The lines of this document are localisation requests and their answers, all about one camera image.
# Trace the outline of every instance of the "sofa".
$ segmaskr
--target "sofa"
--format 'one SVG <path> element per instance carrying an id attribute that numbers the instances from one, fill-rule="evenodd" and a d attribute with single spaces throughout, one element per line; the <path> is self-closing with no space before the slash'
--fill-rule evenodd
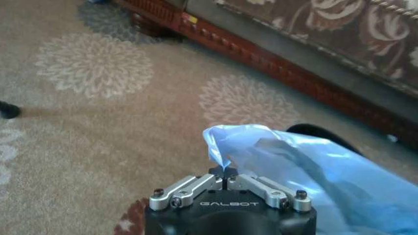
<path id="1" fill-rule="evenodd" d="M 116 0 L 116 3 L 132 12 L 132 24 L 143 33 L 182 34 L 417 148 L 414 1 Z"/>

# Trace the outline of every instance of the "yellow label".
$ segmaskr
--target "yellow label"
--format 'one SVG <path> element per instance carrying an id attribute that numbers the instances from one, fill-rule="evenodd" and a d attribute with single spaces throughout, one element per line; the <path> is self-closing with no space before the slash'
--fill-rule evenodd
<path id="1" fill-rule="evenodd" d="M 198 22 L 198 18 L 191 16 L 191 15 L 188 15 L 188 21 L 195 24 Z"/>
<path id="2" fill-rule="evenodd" d="M 192 22 L 194 24 L 198 22 L 198 18 L 188 15 L 186 12 L 183 13 L 183 19 L 188 20 L 190 22 Z"/>

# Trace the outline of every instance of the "blue plastic bag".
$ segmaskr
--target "blue plastic bag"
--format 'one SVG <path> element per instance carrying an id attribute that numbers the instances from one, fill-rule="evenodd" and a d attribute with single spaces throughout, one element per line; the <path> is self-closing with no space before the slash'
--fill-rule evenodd
<path id="1" fill-rule="evenodd" d="M 418 235 L 418 187 L 334 142 L 256 124 L 203 136 L 220 166 L 307 191 L 318 234 Z"/>

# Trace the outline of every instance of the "bolt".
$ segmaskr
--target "bolt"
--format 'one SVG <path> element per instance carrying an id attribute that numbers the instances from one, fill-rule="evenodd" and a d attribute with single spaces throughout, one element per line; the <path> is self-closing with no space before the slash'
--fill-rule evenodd
<path id="1" fill-rule="evenodd" d="M 179 208 L 182 206 L 182 200 L 178 197 L 171 200 L 171 206 L 174 208 Z"/>
<path id="2" fill-rule="evenodd" d="M 307 198 L 307 192 L 304 190 L 298 190 L 296 191 L 296 199 L 306 199 Z"/>
<path id="3" fill-rule="evenodd" d="M 288 206 L 290 206 L 290 203 L 287 200 L 280 202 L 280 209 L 287 209 Z"/>
<path id="4" fill-rule="evenodd" d="M 155 196 L 155 197 L 160 197 L 160 196 L 163 196 L 163 194 L 164 194 L 164 189 L 156 188 L 156 189 L 154 190 L 154 196 Z"/>

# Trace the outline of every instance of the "rug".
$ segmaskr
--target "rug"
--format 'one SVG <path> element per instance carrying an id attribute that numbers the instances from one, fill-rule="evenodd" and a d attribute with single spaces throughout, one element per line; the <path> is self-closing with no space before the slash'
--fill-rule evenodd
<path id="1" fill-rule="evenodd" d="M 142 198 L 215 164 L 202 131 L 308 122 L 418 183 L 417 153 L 298 91 L 83 0 L 0 2 L 0 234 L 135 234 Z"/>

